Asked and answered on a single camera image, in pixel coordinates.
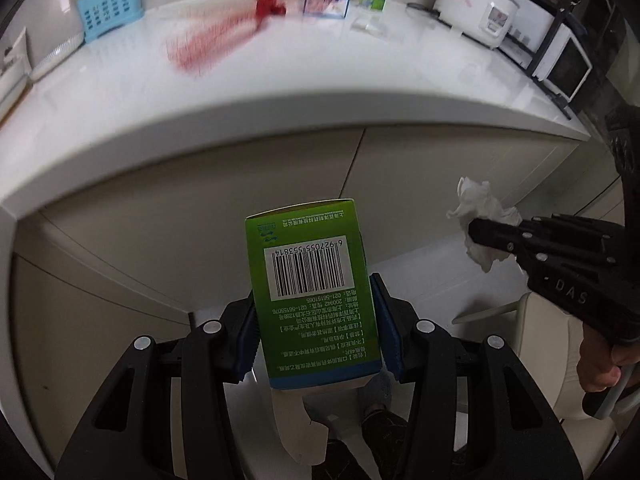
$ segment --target microwave oven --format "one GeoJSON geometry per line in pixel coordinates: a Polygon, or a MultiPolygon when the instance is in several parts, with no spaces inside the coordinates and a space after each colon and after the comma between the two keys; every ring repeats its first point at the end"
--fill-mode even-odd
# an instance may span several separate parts
{"type": "MultiPolygon", "coordinates": [[[[527,68],[548,33],[554,18],[530,0],[514,0],[519,9],[499,49],[527,68]]],[[[573,31],[560,25],[533,77],[567,102],[578,93],[593,65],[573,31]]]]}

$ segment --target human hand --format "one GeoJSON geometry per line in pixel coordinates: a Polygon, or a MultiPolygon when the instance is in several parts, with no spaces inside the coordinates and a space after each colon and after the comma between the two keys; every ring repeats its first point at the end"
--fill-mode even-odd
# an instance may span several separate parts
{"type": "MultiPolygon", "coordinates": [[[[601,392],[615,386],[620,380],[620,368],[640,362],[640,344],[613,347],[604,337],[586,324],[582,324],[584,340],[580,345],[578,378],[585,392],[601,392]]],[[[640,383],[640,370],[631,376],[627,386],[640,383]]]]}

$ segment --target white chair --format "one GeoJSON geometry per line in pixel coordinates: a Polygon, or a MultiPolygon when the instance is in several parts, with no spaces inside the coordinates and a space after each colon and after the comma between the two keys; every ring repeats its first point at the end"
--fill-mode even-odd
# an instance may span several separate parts
{"type": "Polygon", "coordinates": [[[582,410],[584,392],[576,366],[580,358],[582,322],[533,292],[520,301],[460,316],[453,324],[467,323],[516,311],[511,347],[525,365],[562,422],[587,478],[615,438],[613,421],[596,420],[582,410]]]}

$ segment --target white paper tissue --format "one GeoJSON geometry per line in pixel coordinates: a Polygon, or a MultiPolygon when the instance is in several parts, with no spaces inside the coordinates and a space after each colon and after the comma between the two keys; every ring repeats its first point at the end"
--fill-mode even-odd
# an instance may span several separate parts
{"type": "Polygon", "coordinates": [[[507,259],[509,253],[475,244],[469,236],[469,224],[474,218],[487,218],[501,224],[519,225],[522,217],[514,207],[503,209],[500,201],[491,194],[488,182],[478,184],[469,177],[460,178],[458,182],[458,198],[460,206],[455,211],[447,212],[447,218],[457,218],[465,232],[466,254],[489,272],[495,260],[507,259]]]}

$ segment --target green medicine box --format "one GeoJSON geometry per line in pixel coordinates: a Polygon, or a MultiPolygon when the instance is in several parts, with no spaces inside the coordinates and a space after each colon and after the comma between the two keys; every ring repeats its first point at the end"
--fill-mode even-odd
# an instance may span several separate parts
{"type": "Polygon", "coordinates": [[[271,387],[377,373],[376,317],[353,200],[249,217],[247,249],[271,387]]]}

